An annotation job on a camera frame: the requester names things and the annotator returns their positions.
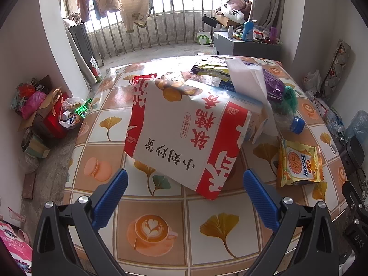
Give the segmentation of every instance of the red gift bag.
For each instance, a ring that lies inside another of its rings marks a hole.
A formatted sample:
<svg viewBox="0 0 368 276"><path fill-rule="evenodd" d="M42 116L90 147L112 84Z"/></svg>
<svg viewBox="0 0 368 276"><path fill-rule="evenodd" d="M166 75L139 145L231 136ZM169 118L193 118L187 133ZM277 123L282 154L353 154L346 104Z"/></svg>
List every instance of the red gift bag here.
<svg viewBox="0 0 368 276"><path fill-rule="evenodd" d="M61 93L61 98L55 103L52 107L52 111L46 116L43 123L49 130L49 132L58 139L64 138L67 134L67 131L63 128L63 126L59 123L59 115L61 112L61 105L63 104L64 100L68 98L66 93Z"/></svg>

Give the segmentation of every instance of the yellow snack wrapper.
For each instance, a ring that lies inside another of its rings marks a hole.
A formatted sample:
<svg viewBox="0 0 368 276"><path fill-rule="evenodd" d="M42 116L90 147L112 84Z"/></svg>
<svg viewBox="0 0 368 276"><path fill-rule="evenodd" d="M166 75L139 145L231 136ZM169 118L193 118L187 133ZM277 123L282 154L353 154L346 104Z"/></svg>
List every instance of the yellow snack wrapper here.
<svg viewBox="0 0 368 276"><path fill-rule="evenodd" d="M319 146L281 140L277 184L306 185L323 180L322 153Z"/></svg>

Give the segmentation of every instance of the red and white paper bag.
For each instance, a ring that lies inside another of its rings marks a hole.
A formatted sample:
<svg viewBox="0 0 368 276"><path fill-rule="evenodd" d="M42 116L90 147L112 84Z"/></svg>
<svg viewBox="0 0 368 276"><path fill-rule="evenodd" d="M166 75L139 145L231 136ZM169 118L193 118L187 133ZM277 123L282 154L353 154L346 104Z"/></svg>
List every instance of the red and white paper bag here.
<svg viewBox="0 0 368 276"><path fill-rule="evenodd" d="M125 151L215 199L261 110L256 100L196 81L142 78L134 88Z"/></svg>

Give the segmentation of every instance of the white bag with green logo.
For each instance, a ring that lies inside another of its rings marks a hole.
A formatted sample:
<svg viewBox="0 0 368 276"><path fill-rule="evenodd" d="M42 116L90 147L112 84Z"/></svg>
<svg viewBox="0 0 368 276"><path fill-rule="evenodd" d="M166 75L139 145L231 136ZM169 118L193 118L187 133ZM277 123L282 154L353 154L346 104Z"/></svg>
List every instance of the white bag with green logo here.
<svg viewBox="0 0 368 276"><path fill-rule="evenodd" d="M202 32L197 33L197 42L201 45L212 43L211 33L209 31L205 31L204 29L202 30Z"/></svg>

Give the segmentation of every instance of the concrete floor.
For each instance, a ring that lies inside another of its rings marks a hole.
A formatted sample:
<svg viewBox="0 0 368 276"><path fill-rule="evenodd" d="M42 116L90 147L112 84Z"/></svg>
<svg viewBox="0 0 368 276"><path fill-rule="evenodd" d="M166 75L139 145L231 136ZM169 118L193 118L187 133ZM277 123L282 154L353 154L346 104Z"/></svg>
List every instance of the concrete floor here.
<svg viewBox="0 0 368 276"><path fill-rule="evenodd" d="M133 62L150 61L155 58L163 57L196 55L200 52L211 54L212 51L212 47L189 43L144 48L143 50L138 49L134 52L128 52L126 54L120 54L119 56L105 59L104 66L100 69L102 72L105 72L111 67ZM21 214L26 217L23 230L29 235L31 246L33 245L38 220L45 202L53 200L56 204L61 204L63 200L63 191L69 159L71 158L78 131L78 128L68 131L65 138L61 140L50 140L47 143L51 148L51 151L47 158L41 159L39 161L40 165L37 170L37 176L34 185L34 198L33 200L24 199L22 201ZM338 250L340 255L343 255L344 253L349 255L351 253L350 246L342 237L342 232L346 227L346 221L347 211L342 213L334 222L336 233L339 238ZM285 260L281 263L279 270L285 269L290 259L291 254L289 253L287 256L285 256ZM87 270L91 272L93 271L88 261L82 261L82 263Z"/></svg>

